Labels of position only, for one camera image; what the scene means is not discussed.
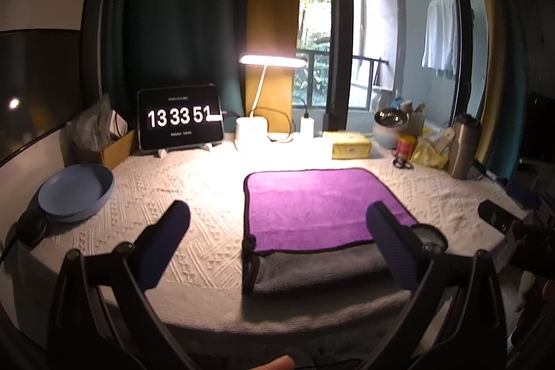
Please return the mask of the fingertip at bottom edge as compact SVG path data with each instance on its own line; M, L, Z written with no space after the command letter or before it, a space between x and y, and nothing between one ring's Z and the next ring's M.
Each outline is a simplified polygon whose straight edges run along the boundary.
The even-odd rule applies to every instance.
M296 363L294 360L288 356L281 356L272 362L254 367L252 370L294 370L296 369Z

